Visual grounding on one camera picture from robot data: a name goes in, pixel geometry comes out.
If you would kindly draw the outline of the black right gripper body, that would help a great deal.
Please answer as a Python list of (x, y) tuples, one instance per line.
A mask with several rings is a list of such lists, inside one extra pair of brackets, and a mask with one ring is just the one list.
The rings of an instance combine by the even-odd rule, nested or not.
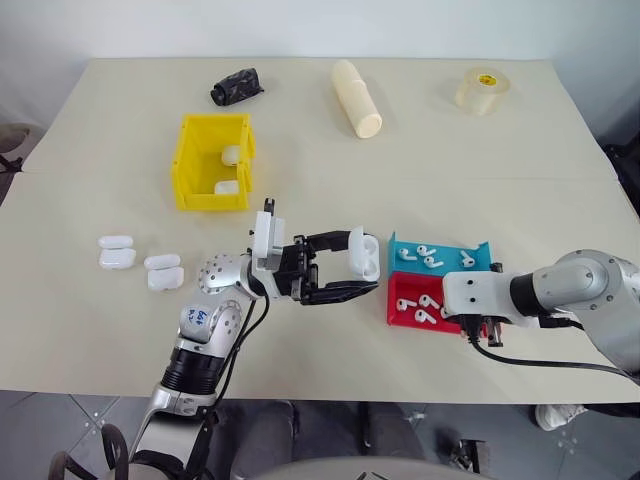
[(460, 326), (466, 334), (468, 342), (472, 345), (478, 345), (480, 338), (483, 337), (487, 340), (489, 347), (501, 348), (504, 346), (501, 321), (497, 317), (462, 315)]

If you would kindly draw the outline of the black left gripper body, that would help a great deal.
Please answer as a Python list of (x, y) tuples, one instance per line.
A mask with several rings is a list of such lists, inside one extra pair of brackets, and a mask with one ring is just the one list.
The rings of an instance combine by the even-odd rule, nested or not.
[(282, 250), (277, 271), (273, 274), (278, 292), (301, 304), (319, 304), (318, 266), (313, 263), (320, 249), (321, 235), (297, 235)]

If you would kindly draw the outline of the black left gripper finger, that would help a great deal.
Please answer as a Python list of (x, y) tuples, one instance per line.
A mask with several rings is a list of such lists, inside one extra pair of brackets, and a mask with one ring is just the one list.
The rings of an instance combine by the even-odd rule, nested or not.
[(305, 287), (299, 302), (302, 305), (327, 305), (344, 303), (375, 290), (376, 281), (348, 280), (329, 282), (324, 287)]
[(307, 236), (304, 240), (306, 251), (309, 256), (315, 256), (319, 251), (346, 251), (350, 234), (350, 230), (334, 230)]

